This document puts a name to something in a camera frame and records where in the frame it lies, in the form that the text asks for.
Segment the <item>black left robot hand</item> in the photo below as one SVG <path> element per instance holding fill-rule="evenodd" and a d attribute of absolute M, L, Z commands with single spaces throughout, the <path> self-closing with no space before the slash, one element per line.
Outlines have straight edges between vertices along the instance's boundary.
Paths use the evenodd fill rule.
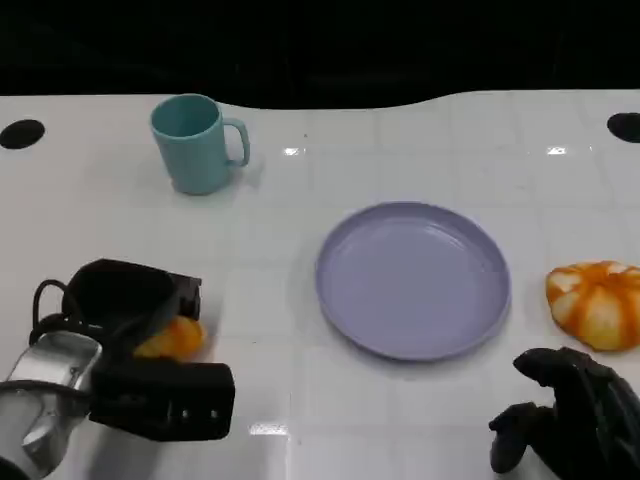
<path fill-rule="evenodd" d="M 62 308 L 79 331 L 130 356 L 177 316 L 200 319 L 201 280 L 113 259 L 81 267 L 66 286 Z"/>

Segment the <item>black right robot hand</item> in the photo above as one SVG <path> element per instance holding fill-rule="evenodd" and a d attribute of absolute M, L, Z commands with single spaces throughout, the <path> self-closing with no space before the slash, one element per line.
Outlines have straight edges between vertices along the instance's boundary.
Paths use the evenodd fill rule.
<path fill-rule="evenodd" d="M 514 404 L 489 422 L 495 473 L 514 470 L 531 448 L 560 479 L 639 477 L 639 397 L 615 370 L 568 347 L 529 349 L 513 366 L 555 401 Z"/>

